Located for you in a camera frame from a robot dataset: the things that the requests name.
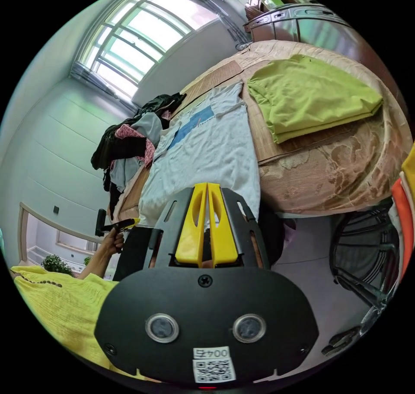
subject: folded green blanket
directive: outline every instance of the folded green blanket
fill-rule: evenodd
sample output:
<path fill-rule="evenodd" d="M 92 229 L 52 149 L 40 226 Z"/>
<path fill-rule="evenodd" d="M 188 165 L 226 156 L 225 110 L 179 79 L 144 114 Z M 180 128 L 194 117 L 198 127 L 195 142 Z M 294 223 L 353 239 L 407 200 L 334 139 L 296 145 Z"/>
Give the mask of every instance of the folded green blanket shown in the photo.
<path fill-rule="evenodd" d="M 276 143 L 368 118 L 383 101 L 349 73 L 301 54 L 271 61 L 247 85 Z"/>

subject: blue graphic on shirt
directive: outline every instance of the blue graphic on shirt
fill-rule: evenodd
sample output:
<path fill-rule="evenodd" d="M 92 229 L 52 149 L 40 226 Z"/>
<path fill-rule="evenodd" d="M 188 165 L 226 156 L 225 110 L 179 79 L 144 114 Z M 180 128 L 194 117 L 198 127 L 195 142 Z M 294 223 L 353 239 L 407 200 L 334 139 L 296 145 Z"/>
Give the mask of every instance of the blue graphic on shirt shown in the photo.
<path fill-rule="evenodd" d="M 173 141 L 167 150 L 173 148 L 176 144 L 182 141 L 195 127 L 206 122 L 214 116 L 213 110 L 210 106 L 204 108 L 200 112 L 195 113 L 185 125 L 183 125 L 174 135 Z"/>

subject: doorway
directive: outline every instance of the doorway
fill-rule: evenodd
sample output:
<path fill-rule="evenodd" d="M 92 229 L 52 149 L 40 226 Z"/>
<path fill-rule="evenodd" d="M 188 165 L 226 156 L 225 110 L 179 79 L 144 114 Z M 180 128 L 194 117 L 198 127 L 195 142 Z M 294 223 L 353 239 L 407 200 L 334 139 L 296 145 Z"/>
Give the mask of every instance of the doorway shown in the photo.
<path fill-rule="evenodd" d="M 49 255 L 58 256 L 77 277 L 99 248 L 99 237 L 87 236 L 60 226 L 26 205 L 20 205 L 19 264 L 41 266 Z M 111 258 L 104 279 L 112 280 L 119 255 Z"/>

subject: qr code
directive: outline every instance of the qr code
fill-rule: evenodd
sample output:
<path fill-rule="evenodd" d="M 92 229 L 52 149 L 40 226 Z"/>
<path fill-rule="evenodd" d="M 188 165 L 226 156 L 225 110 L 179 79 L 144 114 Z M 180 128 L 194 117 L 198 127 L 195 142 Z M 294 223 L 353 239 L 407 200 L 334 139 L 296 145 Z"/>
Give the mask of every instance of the qr code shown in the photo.
<path fill-rule="evenodd" d="M 193 369 L 196 382 L 226 382 L 235 380 L 235 371 L 230 358 L 205 361 L 194 360 Z"/>

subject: gray floor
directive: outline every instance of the gray floor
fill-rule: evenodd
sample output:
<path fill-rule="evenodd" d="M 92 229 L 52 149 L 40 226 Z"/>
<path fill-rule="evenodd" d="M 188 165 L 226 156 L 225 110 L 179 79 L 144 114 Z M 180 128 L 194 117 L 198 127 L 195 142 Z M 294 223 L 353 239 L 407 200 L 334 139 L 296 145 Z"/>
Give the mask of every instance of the gray floor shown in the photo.
<path fill-rule="evenodd" d="M 297 219 L 292 242 L 272 267 L 307 296 L 319 327 L 319 338 L 301 367 L 287 377 L 312 368 L 327 358 L 321 350 L 339 332 L 360 324 L 368 307 L 352 292 L 333 282 L 329 268 L 329 248 L 336 220 L 333 217 Z"/>

